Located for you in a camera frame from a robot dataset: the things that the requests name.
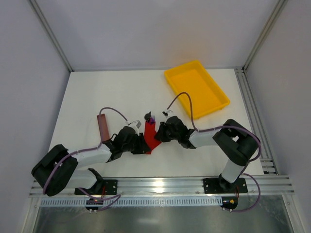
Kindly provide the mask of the purple plastic fork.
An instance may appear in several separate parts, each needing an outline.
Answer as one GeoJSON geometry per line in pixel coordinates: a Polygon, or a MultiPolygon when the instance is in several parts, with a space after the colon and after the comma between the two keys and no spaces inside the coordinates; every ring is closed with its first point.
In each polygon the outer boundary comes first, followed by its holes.
{"type": "Polygon", "coordinates": [[[156,123],[155,119],[153,119],[153,118],[150,118],[150,119],[149,119],[149,124],[150,124],[150,125],[153,125],[153,124],[155,124],[155,123],[156,123]]]}

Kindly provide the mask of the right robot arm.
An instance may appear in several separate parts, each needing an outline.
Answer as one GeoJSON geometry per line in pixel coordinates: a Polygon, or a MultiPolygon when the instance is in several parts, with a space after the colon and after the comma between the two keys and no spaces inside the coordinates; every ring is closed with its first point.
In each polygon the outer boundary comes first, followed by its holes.
{"type": "Polygon", "coordinates": [[[160,123],[155,139],[161,142],[175,140],[186,149],[217,145],[228,157],[218,178],[217,186],[223,192],[232,191],[248,164],[261,154],[259,138],[233,119],[215,128],[199,130],[187,128],[181,119],[172,116],[160,123]]]}

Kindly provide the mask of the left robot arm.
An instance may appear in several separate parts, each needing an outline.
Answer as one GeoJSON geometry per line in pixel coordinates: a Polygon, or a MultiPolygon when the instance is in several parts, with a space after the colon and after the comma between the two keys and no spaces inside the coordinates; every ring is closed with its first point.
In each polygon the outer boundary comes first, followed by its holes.
{"type": "Polygon", "coordinates": [[[99,146],[69,153],[62,144],[54,146],[32,169],[31,174],[49,197],[63,189],[75,188],[77,194],[87,191],[99,195],[105,185],[102,176],[91,166],[109,163],[125,152],[134,155],[150,152],[143,133],[125,126],[118,134],[99,146]]]}

